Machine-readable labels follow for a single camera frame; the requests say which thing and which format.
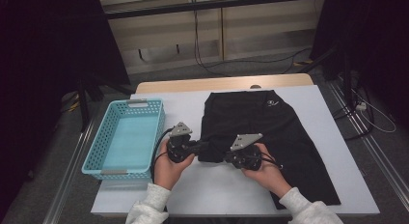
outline blue plastic basket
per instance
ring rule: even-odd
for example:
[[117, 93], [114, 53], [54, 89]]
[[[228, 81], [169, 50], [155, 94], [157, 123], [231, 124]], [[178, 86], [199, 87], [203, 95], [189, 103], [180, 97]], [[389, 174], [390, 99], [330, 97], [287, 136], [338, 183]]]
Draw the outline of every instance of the blue plastic basket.
[[159, 98], [111, 102], [82, 172], [99, 180], [149, 179], [153, 149], [164, 124]]

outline hand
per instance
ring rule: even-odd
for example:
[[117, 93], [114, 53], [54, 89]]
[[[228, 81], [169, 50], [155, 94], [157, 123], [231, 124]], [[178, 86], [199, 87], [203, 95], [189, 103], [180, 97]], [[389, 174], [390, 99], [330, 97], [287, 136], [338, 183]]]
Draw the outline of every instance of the hand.
[[[255, 144], [259, 147], [259, 150], [262, 153], [268, 154], [268, 150], [263, 144]], [[260, 168], [257, 171], [241, 169], [243, 174], [258, 182], [261, 186], [267, 188], [271, 192], [275, 193], [279, 198], [282, 198], [286, 195], [287, 192], [291, 189], [291, 186], [283, 178], [278, 167], [267, 161], [262, 161]]]
[[181, 163], [174, 163], [167, 154], [164, 154], [167, 152], [166, 143], [168, 143], [168, 141], [169, 139], [163, 141], [160, 146], [160, 157], [157, 158], [154, 166], [154, 183], [168, 190], [172, 190], [183, 170], [192, 163], [195, 155], [190, 154]]

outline cable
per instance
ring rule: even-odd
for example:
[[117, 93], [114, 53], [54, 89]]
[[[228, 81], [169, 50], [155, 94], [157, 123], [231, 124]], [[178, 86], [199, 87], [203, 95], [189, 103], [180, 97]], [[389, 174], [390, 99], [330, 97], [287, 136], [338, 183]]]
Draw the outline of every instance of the cable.
[[199, 47], [199, 32], [198, 32], [198, 30], [199, 30], [199, 20], [198, 20], [198, 12], [197, 11], [194, 11], [194, 16], [195, 16], [195, 60], [196, 60], [196, 63], [198, 64], [198, 66], [202, 67], [206, 71], [208, 71], [210, 73], [213, 73], [213, 74], [231, 77], [230, 75], [227, 75], [227, 74], [224, 74], [224, 73], [219, 73], [219, 72], [214, 72], [214, 71], [209, 70], [209, 68], [214, 68], [214, 67], [217, 67], [217, 66], [220, 66], [220, 65], [223, 65], [223, 64], [229, 64], [229, 63], [276, 63], [276, 62], [282, 62], [282, 61], [291, 59], [291, 64], [289, 65], [289, 67], [286, 70], [284, 70], [283, 72], [280, 73], [280, 74], [284, 74], [284, 73], [288, 72], [289, 70], [291, 70], [292, 65], [294, 63], [294, 59], [298, 54], [300, 54], [300, 53], [302, 53], [302, 52], [304, 52], [306, 50], [311, 50], [310, 47], [304, 48], [304, 49], [299, 50], [296, 53], [294, 53], [294, 54], [292, 54], [292, 55], [290, 55], [288, 57], [285, 57], [285, 58], [282, 58], [282, 59], [277, 59], [277, 60], [271, 60], [271, 61], [233, 60], [233, 61], [223, 61], [223, 62], [220, 62], [220, 63], [216, 63], [216, 64], [213, 64], [213, 65], [206, 66], [202, 62], [201, 51], [200, 51], [200, 47]]
[[167, 130], [165, 130], [165, 132], [162, 133], [162, 135], [157, 139], [156, 145], [154, 147], [153, 153], [152, 153], [152, 158], [150, 160], [150, 178], [152, 179], [152, 182], [154, 182], [154, 165], [156, 163], [157, 158], [159, 158], [161, 155], [160, 154], [158, 157], [156, 157], [156, 152], [157, 149], [159, 148], [160, 143], [162, 142], [163, 137], [165, 137], [165, 135], [169, 132], [171, 132], [174, 128], [169, 128]]
[[222, 75], [222, 76], [226, 76], [226, 77], [231, 77], [230, 75], [224, 74], [224, 73], [219, 73], [219, 72], [214, 72], [209, 70], [205, 64], [202, 62], [202, 57], [201, 57], [201, 50], [199, 48], [199, 32], [198, 32], [198, 27], [199, 27], [199, 21], [198, 21], [198, 12], [194, 11], [193, 12], [195, 15], [195, 60], [196, 63], [202, 67], [203, 69], [205, 69], [207, 72], [210, 72], [212, 74], [216, 74], [216, 75]]
[[314, 0], [314, 10], [315, 10], [315, 16], [316, 16], [316, 19], [318, 19], [318, 20], [319, 20], [318, 11], [317, 11], [317, 8], [316, 8], [316, 0]]
[[[363, 89], [364, 89], [364, 92], [365, 92], [365, 94], [366, 94], [366, 97], [367, 97], [368, 101], [370, 101], [368, 91], [365, 89], [365, 87], [363, 87]], [[372, 109], [367, 109], [367, 112], [368, 112], [368, 114], [369, 114], [370, 122], [371, 122], [372, 124], [374, 124], [374, 123], [375, 123], [375, 120], [374, 120], [374, 116], [373, 116], [373, 110], [372, 110]], [[349, 140], [358, 139], [358, 138], [361, 138], [361, 137], [363, 137], [363, 136], [366, 136], [366, 135], [370, 134], [372, 131], [373, 131], [373, 125], [370, 125], [370, 126], [367, 128], [367, 130], [364, 131], [363, 133], [358, 134], [358, 135], [355, 135], [355, 136], [352, 136], [352, 137], [349, 137], [349, 138], [344, 138], [344, 140], [345, 140], [345, 141], [349, 141]]]
[[79, 102], [75, 103], [73, 106], [71, 106], [69, 109], [66, 110], [62, 110], [60, 111], [60, 113], [65, 113], [65, 112], [71, 112], [73, 110], [75, 110], [76, 108], [80, 107], [81, 105], [79, 105]]
[[353, 108], [353, 109], [349, 109], [349, 111], [346, 112], [345, 114], [343, 114], [343, 115], [341, 115], [341, 116], [338, 116], [338, 117], [334, 117], [334, 120], [339, 120], [339, 119], [345, 118], [345, 117], [347, 117], [348, 115], [352, 114], [353, 112], [356, 111], [357, 106], [358, 106], [358, 103], [354, 105], [354, 108]]
[[341, 112], [343, 109], [345, 109], [346, 107], [347, 107], [347, 105], [345, 105], [345, 106], [341, 107], [340, 109], [338, 109], [338, 110], [332, 112], [332, 113], [331, 113], [332, 117], [335, 119], [335, 116], [338, 115], [338, 114], [340, 114], [340, 112]]
[[363, 101], [364, 103], [366, 103], [369, 107], [375, 109], [377, 112], [379, 112], [381, 115], [383, 115], [383, 116], [394, 126], [394, 128], [393, 128], [393, 130], [385, 130], [385, 129], [382, 129], [381, 127], [379, 127], [379, 126], [377, 126], [376, 124], [374, 124], [374, 122], [370, 121], [370, 120], [364, 115], [364, 112], [362, 112], [362, 110], [361, 110], [361, 115], [363, 116], [363, 118], [364, 118], [365, 120], [367, 120], [368, 123], [370, 123], [370, 124], [371, 124], [372, 126], [374, 126], [375, 128], [377, 128], [377, 129], [379, 129], [379, 130], [381, 130], [381, 131], [383, 131], [383, 132], [386, 132], [386, 133], [393, 133], [393, 132], [396, 131], [396, 125], [395, 125], [395, 123], [394, 123], [387, 115], [385, 115], [385, 114], [384, 114], [382, 111], [380, 111], [378, 108], [376, 108], [375, 106], [373, 106], [372, 104], [370, 104], [368, 101], [364, 100], [364, 99], [363, 99], [357, 92], [355, 92], [354, 90], [352, 90], [352, 92], [353, 92], [355, 95], [357, 95], [357, 96], [361, 99], [361, 101]]
[[272, 164], [276, 165], [279, 169], [283, 169], [283, 164], [277, 163], [270, 155], [265, 154], [265, 153], [261, 153], [261, 154], [266, 155], [269, 158], [263, 158], [262, 156], [253, 156], [253, 155], [243, 155], [243, 156], [247, 157], [247, 158], [261, 159], [263, 161], [266, 161], [266, 162], [269, 162], [269, 163], [272, 163]]

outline table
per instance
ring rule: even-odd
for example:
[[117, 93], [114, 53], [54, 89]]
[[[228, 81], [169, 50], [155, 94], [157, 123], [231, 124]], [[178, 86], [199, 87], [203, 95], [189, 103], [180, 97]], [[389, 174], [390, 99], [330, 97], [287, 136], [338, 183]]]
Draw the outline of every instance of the table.
[[[165, 128], [184, 121], [194, 131], [192, 139], [198, 139], [202, 117], [200, 108], [204, 106], [201, 101], [210, 92], [249, 90], [255, 84], [262, 90], [274, 89], [296, 111], [341, 199], [340, 206], [330, 206], [330, 209], [338, 215], [379, 213], [322, 95], [306, 74], [146, 82], [138, 86], [132, 98], [163, 98], [167, 113]], [[146, 181], [103, 181], [92, 213], [127, 215], [135, 200], [144, 199], [146, 186]], [[215, 165], [197, 159], [183, 172], [174, 187], [168, 211], [172, 216], [289, 215], [287, 210], [276, 210], [269, 192], [246, 179], [230, 164]]]

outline white jacket sleeve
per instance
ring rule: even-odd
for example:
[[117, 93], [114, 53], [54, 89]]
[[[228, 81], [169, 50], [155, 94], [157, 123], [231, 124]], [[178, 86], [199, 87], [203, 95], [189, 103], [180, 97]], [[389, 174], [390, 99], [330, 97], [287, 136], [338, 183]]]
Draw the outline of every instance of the white jacket sleeve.
[[126, 224], [156, 224], [168, 218], [169, 213], [164, 212], [171, 191], [153, 183], [148, 184], [147, 198], [136, 202], [126, 218]]
[[296, 187], [293, 187], [279, 202], [291, 212], [292, 220], [288, 222], [290, 224], [342, 223], [324, 203], [309, 202]]

